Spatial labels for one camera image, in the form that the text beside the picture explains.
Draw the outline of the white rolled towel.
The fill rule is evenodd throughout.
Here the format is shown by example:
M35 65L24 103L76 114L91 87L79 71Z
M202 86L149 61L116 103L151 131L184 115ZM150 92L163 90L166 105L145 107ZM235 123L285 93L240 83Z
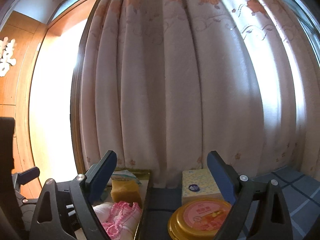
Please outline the white rolled towel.
M100 223L104 223L107 221L110 215L112 206L113 206L113 203L104 202L102 204L99 204L93 207L93 210L97 215L97 218L99 219Z

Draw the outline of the pink white knitted cloth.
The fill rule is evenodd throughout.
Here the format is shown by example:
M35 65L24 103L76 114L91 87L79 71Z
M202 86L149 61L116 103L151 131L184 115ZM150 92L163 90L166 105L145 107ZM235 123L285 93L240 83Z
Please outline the pink white knitted cloth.
M113 204L102 226L110 239L131 240L135 237L141 215L142 209L137 202L120 201Z

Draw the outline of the wooden door frame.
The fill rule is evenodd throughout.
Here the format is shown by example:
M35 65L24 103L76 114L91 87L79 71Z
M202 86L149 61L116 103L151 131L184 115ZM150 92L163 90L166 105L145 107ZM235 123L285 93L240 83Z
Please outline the wooden door frame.
M15 65L1 68L1 116L15 119L14 172L32 167L40 176L22 186L37 198L48 178L72 179L70 100L80 38L96 0L79 0L50 24L13 11L1 39L15 41Z

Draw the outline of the white wall decoration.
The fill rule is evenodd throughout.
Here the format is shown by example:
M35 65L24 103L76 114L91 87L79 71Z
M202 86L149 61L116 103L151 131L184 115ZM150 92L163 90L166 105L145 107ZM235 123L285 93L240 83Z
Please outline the white wall decoration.
M12 58L16 47L16 40L9 40L5 37L1 40L1 61L0 61L0 77L5 77L11 66L14 66L17 61Z

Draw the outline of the white green wipes pack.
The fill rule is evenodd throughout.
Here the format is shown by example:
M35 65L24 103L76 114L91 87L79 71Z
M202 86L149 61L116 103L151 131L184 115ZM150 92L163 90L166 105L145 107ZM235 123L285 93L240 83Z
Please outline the white green wipes pack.
M140 180L129 170L121 170L121 171L114 171L111 175L111 180L117 181L134 181L138 185L141 184Z

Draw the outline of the pink floral curtain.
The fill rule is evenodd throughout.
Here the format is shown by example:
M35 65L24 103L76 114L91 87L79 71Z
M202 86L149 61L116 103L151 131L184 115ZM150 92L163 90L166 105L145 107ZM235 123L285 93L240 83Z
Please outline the pink floral curtain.
M217 151L319 178L319 65L284 0L97 0L81 48L85 168L112 150L176 187Z

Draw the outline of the round gold pink tin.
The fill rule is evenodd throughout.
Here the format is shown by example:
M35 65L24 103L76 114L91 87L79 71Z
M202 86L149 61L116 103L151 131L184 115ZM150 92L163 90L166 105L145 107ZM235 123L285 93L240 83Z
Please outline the round gold pink tin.
M179 207L168 221L168 233L175 240L213 239L232 205L217 198L202 198Z

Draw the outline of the yellow sponge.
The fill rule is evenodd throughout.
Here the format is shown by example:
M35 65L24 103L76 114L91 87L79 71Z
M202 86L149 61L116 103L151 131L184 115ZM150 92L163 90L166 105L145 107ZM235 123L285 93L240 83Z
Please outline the yellow sponge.
M140 208L143 207L139 185L134 180L112 180L111 197L115 203L123 201L129 204L137 203Z

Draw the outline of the pale yellow tissue pack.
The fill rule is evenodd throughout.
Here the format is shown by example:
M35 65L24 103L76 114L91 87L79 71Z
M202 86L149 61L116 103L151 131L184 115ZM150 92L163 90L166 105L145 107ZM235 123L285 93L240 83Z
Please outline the pale yellow tissue pack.
M182 204L199 198L223 199L223 196L207 168L182 172Z

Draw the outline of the gold metal tin box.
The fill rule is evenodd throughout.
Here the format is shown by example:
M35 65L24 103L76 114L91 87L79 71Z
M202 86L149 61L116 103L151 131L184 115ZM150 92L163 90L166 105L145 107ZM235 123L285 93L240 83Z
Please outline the gold metal tin box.
M144 231L145 231L145 219L146 219L146 211L149 205L150 194L151 194L151 187L152 187L152 172L151 170L141 170L141 169L130 169L130 168L116 168L116 172L128 170L132 174L134 174L137 179L140 181L139 185L139 194L142 200L142 214L140 217L140 221L137 225L134 238L135 240L143 239ZM111 196L111 182L108 182L106 185L102 195L100 196L99 200L94 202L94 206L98 204L102 204L104 202L111 202L113 203L113 199Z

